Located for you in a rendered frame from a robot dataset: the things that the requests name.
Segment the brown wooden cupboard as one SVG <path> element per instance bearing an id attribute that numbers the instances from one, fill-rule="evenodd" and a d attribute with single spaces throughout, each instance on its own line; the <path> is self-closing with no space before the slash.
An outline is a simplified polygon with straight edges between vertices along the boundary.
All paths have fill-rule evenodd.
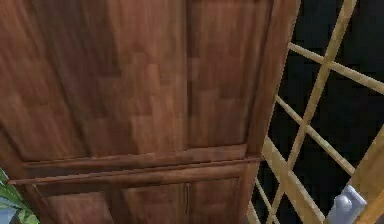
<path id="1" fill-rule="evenodd" d="M 0 168 L 40 224 L 244 224 L 301 0 L 0 0 Z"/>

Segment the pale wooden lattice window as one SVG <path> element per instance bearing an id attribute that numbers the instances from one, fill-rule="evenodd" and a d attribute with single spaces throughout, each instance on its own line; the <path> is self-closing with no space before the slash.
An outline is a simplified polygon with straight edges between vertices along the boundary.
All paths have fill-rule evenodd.
<path id="1" fill-rule="evenodd" d="M 301 0 L 246 224 L 384 224 L 384 0 Z"/>

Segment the green house plant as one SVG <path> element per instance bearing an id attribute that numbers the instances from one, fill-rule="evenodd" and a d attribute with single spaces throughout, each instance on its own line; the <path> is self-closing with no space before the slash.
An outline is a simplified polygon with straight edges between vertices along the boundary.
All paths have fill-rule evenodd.
<path id="1" fill-rule="evenodd" d="M 21 194 L 8 183 L 8 180 L 8 176 L 0 167 L 0 211 L 5 209 L 14 211 L 9 224 L 41 224 Z"/>

